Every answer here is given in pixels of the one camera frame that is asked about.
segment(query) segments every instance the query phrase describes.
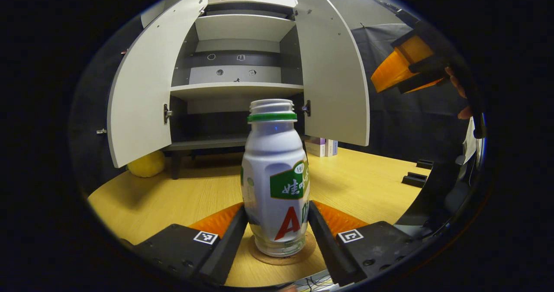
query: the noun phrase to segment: yellow pillow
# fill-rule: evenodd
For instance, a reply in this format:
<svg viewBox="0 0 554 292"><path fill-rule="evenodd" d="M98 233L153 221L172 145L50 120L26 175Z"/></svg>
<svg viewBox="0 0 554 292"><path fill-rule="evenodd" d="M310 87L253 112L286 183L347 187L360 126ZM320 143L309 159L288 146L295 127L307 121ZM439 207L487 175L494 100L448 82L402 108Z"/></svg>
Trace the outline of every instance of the yellow pillow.
<svg viewBox="0 0 554 292"><path fill-rule="evenodd" d="M131 174L138 177L152 177L164 170L166 158L161 151L155 151L127 164Z"/></svg>

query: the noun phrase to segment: hole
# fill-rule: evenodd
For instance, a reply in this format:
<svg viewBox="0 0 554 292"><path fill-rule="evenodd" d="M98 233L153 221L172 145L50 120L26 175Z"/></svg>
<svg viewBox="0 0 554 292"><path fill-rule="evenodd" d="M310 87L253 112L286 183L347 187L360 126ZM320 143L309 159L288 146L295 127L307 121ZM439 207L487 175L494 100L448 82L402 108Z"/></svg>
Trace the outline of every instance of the hole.
<svg viewBox="0 0 554 292"><path fill-rule="evenodd" d="M373 265L374 263L375 263L374 259L366 259L364 261L364 266L370 266L370 265Z"/></svg>
<svg viewBox="0 0 554 292"><path fill-rule="evenodd" d="M194 264L189 260L184 260L183 265L186 266L186 267L190 267L190 268L194 267Z"/></svg>

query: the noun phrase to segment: orange object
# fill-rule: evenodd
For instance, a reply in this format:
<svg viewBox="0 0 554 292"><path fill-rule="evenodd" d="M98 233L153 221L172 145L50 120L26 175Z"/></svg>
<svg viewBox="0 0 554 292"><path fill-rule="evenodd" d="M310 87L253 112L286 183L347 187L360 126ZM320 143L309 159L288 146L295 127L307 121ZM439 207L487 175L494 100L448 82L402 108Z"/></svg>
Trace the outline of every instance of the orange object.
<svg viewBox="0 0 554 292"><path fill-rule="evenodd" d="M319 210L319 213L321 213L321 216L323 216L323 219L325 219L325 223L329 226L333 237L337 237L337 234L342 233L343 231L351 231L352 229L369 225L365 221L357 219L352 215L348 215L328 205L324 205L321 202L313 201L313 203Z"/></svg>
<svg viewBox="0 0 554 292"><path fill-rule="evenodd" d="M198 229L199 231L207 231L208 233L218 234L223 237L225 231L229 228L233 217L237 214L244 202L237 203L219 212L213 213L208 217L200 219L196 223L190 225L190 228Z"/></svg>
<svg viewBox="0 0 554 292"><path fill-rule="evenodd" d="M433 54L433 50L431 50L431 48L417 35L412 36L404 43L396 46L394 52L377 67L374 74L371 76L371 81L377 93L417 75L417 73L414 74L410 71L409 65L428 58ZM422 85L410 92L423 89L423 87L430 87L437 82L438 81L433 81L426 85Z"/></svg>

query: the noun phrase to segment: red letter a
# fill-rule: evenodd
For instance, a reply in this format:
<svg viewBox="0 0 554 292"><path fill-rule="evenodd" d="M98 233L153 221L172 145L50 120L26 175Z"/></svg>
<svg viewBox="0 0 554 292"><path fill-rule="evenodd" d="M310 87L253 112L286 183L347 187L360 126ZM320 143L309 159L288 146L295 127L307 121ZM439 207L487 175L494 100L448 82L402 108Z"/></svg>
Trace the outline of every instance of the red letter a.
<svg viewBox="0 0 554 292"><path fill-rule="evenodd" d="M288 228L290 221L293 222L293 226L291 228ZM287 215L285 215L285 220L283 221L283 224L281 225L281 229L279 229L277 236L275 236L275 240L281 239L285 236L285 233L288 233L289 231L298 231L299 229L300 225L298 223L298 217L296 217L294 207L289 207L289 211L287 211Z"/></svg>

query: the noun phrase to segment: cork coaster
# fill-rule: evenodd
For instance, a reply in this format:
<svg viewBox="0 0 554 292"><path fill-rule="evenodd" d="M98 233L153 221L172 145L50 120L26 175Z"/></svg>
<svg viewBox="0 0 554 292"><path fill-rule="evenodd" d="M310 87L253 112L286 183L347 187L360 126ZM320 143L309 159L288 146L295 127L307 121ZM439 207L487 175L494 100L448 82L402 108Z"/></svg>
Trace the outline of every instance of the cork coaster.
<svg viewBox="0 0 554 292"><path fill-rule="evenodd" d="M312 255L313 251L315 251L315 244L315 237L313 237L311 233L306 232L306 243L298 253L289 257L276 258L261 253L261 251L258 250L258 247L256 247L254 236L252 236L248 243L248 251L250 251L250 254L260 262L269 265L284 266L300 263L303 260L309 258Z"/></svg>

